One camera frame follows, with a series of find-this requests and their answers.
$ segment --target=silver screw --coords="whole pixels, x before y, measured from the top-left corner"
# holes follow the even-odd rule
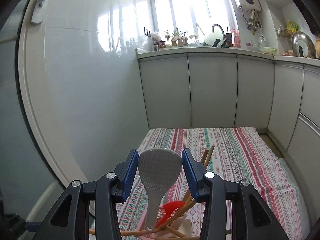
[[[71,183],[72,187],[78,187],[80,185],[80,181],[79,180],[75,180]]]
[[[242,184],[243,186],[249,186],[249,185],[250,185],[250,182],[249,182],[247,179],[243,179],[243,180],[241,180],[241,184]]]
[[[212,179],[214,177],[214,173],[211,171],[207,171],[204,175],[209,179]]]
[[[109,173],[107,174],[107,178],[108,178],[108,179],[113,179],[115,176],[116,176],[116,174],[113,173],[113,172],[109,172]]]

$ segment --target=door handle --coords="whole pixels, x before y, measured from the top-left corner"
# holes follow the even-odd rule
[[[43,22],[46,5],[47,5],[47,0],[37,0],[36,6],[33,10],[31,23],[40,24]]]

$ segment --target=countertop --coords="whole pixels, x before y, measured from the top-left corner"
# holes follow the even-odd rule
[[[305,58],[305,57],[303,58],[303,57],[289,57],[289,56],[271,56],[271,55],[263,54],[260,52],[249,51],[249,50],[239,49],[239,48],[212,48],[212,47],[204,47],[204,46],[203,47],[186,46],[186,47],[162,49],[158,51],[146,51],[143,49],[136,49],[137,59],[161,56],[161,55],[169,55],[169,54],[196,53],[196,52],[202,52],[202,53],[212,52],[212,53],[228,53],[228,54],[246,55],[246,56],[271,59],[275,61],[287,61],[287,62],[294,62],[294,63],[320,67],[319,59],[312,59],[312,58]]]

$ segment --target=red utensil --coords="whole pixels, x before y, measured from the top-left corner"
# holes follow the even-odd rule
[[[184,206],[184,201],[174,200],[164,204],[162,207],[165,210],[165,215],[157,222],[156,227],[164,223],[177,208]]]

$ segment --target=water heater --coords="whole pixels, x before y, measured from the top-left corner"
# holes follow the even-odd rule
[[[242,7],[244,10],[248,11],[262,11],[259,0],[236,0],[237,7]]]

